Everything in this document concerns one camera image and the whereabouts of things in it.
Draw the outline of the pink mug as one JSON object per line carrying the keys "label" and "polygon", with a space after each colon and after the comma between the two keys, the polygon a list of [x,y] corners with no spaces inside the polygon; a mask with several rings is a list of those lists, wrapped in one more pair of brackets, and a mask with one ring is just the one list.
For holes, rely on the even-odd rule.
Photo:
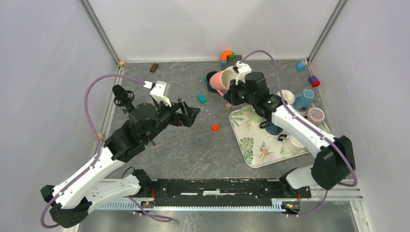
{"label": "pink mug", "polygon": [[231,80],[235,78],[236,73],[234,71],[223,70],[212,76],[210,84],[221,96],[224,96],[224,91],[229,89]]}

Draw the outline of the dark green mug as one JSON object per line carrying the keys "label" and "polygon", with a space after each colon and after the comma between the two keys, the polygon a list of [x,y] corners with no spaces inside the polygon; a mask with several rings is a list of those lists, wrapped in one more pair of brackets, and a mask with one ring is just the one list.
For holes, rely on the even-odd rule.
{"label": "dark green mug", "polygon": [[205,83],[206,83],[207,90],[211,93],[217,93],[217,90],[215,90],[210,84],[210,79],[216,73],[217,73],[217,71],[208,72],[206,77],[205,77]]}

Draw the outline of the dark blue mug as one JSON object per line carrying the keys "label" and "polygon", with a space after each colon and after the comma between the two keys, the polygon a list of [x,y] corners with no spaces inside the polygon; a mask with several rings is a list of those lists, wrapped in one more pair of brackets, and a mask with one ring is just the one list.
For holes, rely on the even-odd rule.
{"label": "dark blue mug", "polygon": [[263,121],[259,124],[260,129],[265,129],[271,135],[280,135],[283,132],[283,128],[276,126],[270,121]]}

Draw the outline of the light green mug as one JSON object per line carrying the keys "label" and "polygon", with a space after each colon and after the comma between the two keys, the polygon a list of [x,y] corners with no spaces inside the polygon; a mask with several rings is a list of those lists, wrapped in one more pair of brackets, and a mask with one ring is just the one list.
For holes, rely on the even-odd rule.
{"label": "light green mug", "polygon": [[240,112],[243,113],[242,116],[244,117],[244,122],[261,123],[264,121],[264,118],[258,116],[253,107],[249,104],[243,106],[240,109]]}

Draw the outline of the white ribbed mug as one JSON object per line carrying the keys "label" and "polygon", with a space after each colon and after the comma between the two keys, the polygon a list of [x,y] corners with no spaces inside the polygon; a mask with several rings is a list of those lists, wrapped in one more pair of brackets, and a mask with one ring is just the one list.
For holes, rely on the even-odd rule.
{"label": "white ribbed mug", "polygon": [[308,152],[306,147],[291,135],[281,134],[278,136],[278,141],[281,142],[280,153],[283,156],[293,156]]}

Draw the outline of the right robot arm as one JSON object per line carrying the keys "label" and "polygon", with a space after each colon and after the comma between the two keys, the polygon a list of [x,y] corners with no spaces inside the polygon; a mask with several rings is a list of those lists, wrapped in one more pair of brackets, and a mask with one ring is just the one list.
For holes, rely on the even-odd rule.
{"label": "right robot arm", "polygon": [[261,72],[243,75],[225,70],[223,73],[228,75],[229,85],[225,100],[232,105],[251,105],[258,116],[284,129],[315,158],[313,165],[293,169],[284,175],[285,181],[279,184],[283,196],[292,197],[300,188],[314,185],[326,190],[335,185],[357,186],[352,142],[348,137],[323,132],[291,109],[281,96],[270,93]]}

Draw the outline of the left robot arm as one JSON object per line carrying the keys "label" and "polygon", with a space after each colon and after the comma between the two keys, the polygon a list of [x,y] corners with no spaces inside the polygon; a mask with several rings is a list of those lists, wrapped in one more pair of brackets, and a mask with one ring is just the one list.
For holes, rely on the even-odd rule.
{"label": "left robot arm", "polygon": [[128,120],[105,140],[103,148],[98,148],[92,159],[62,183],[46,185],[41,189],[41,195],[47,202],[45,211],[50,213],[57,226],[70,228],[115,196],[148,196],[152,184],[138,179],[134,174],[121,181],[118,187],[100,190],[94,187],[112,171],[144,151],[145,146],[167,126],[191,127],[200,111],[200,108],[189,107],[183,99],[170,106],[162,102],[133,106],[129,102],[125,105]]}

